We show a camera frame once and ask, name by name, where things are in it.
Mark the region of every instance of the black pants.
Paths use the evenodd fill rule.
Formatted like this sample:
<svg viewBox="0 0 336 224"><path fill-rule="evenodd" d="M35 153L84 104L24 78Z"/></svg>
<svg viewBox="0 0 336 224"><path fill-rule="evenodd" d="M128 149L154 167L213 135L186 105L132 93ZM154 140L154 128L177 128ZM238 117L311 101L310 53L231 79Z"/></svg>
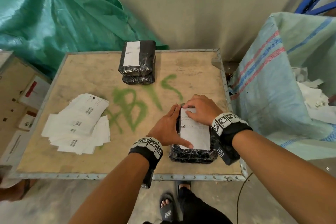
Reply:
<svg viewBox="0 0 336 224"><path fill-rule="evenodd" d="M194 224L194 223L220 223L232 224L228 217L217 209L206 204L200 198L196 197L191 190L182 187L179 189L178 202L183 214L183 221L174 221L173 224ZM170 224L171 222L163 221L161 224Z"/></svg>

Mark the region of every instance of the hand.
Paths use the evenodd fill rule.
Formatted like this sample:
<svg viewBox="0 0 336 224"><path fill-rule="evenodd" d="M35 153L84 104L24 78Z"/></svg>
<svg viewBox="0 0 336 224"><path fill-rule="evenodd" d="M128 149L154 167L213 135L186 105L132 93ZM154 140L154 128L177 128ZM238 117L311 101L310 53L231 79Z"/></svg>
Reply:
<svg viewBox="0 0 336 224"><path fill-rule="evenodd" d="M173 105L170 111L158 120L147 136L152 136L159 140L162 146L179 144L192 149L194 146L189 141L182 139L176 131L176 120L180 109L180 105Z"/></svg>
<svg viewBox="0 0 336 224"><path fill-rule="evenodd" d="M223 113L215 102L213 102L212 99L208 99L205 95L193 95L192 98L183 105L183 108L187 107L196 108L196 113L192 113L190 111L185 112L189 118L207 126L211 126L212 121L218 115Z"/></svg>

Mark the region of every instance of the black cable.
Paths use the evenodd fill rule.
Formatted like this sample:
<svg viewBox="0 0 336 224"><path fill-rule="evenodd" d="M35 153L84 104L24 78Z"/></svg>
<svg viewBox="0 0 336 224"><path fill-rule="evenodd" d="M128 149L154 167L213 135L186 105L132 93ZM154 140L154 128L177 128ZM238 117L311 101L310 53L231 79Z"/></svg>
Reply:
<svg viewBox="0 0 336 224"><path fill-rule="evenodd" d="M244 184L247 182L247 180L251 177L251 175L253 175L253 172L246 178L245 182L243 183L243 185L240 188L240 192L238 194L238 199L237 199L237 224L238 224L238 203L239 203L239 197L240 197L240 193L242 192L242 189L244 187Z"/></svg>

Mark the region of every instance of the forearm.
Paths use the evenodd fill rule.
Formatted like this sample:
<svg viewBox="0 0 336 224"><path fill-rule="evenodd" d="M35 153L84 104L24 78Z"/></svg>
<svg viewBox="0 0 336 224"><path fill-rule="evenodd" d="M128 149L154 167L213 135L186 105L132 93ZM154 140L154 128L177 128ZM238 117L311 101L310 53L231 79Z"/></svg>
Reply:
<svg viewBox="0 0 336 224"><path fill-rule="evenodd" d="M334 223L335 178L251 130L237 133L232 145L298 223Z"/></svg>
<svg viewBox="0 0 336 224"><path fill-rule="evenodd" d="M126 224L148 169L146 158L129 154L86 198L69 224Z"/></svg>

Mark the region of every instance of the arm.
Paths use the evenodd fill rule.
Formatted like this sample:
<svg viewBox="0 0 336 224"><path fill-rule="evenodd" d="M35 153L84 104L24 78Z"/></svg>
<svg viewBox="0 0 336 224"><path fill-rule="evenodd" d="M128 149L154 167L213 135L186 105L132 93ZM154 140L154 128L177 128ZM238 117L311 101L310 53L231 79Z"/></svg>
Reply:
<svg viewBox="0 0 336 224"><path fill-rule="evenodd" d="M173 105L148 133L163 146L192 144L176 132L176 119L181 106ZM138 197L142 181L149 168L149 161L138 153L127 155L86 198L69 224L126 224Z"/></svg>
<svg viewBox="0 0 336 224"><path fill-rule="evenodd" d="M222 111L206 96L194 95L183 107L197 122L211 125ZM272 196L298 223L334 223L336 179L265 137L243 130L232 140L247 165Z"/></svg>

